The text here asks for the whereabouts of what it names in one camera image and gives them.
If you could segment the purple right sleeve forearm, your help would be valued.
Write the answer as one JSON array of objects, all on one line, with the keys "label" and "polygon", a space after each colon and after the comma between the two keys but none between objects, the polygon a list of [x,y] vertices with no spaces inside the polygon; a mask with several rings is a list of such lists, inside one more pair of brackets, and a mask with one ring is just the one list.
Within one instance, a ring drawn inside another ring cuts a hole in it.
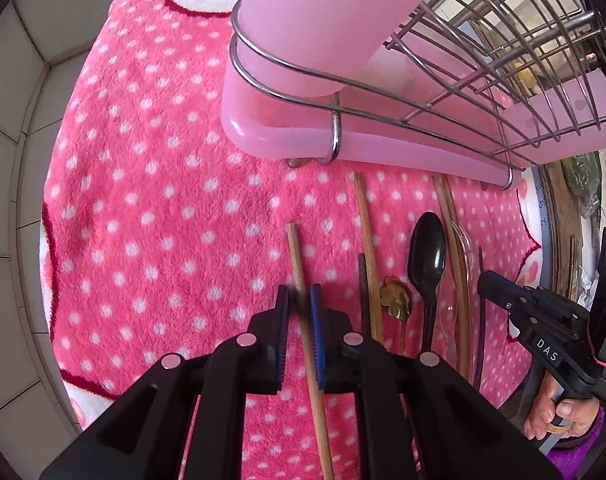
[{"label": "purple right sleeve forearm", "polygon": [[547,455],[548,460],[557,467],[565,480],[578,478],[580,467],[600,436],[603,421],[604,409],[600,408],[594,423],[583,437],[568,439],[558,448],[553,448]]}]

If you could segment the right hand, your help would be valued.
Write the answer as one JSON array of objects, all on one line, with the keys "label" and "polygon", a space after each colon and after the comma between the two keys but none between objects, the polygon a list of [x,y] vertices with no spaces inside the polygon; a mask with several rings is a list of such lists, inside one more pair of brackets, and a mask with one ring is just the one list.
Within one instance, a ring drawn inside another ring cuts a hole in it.
[{"label": "right hand", "polygon": [[578,438],[587,434],[596,420],[600,408],[598,399],[556,401],[553,399],[556,392],[557,382],[546,373],[530,414],[524,422],[524,434],[528,440],[542,440],[548,434],[548,426],[556,416],[570,422],[564,434],[566,438]]}]

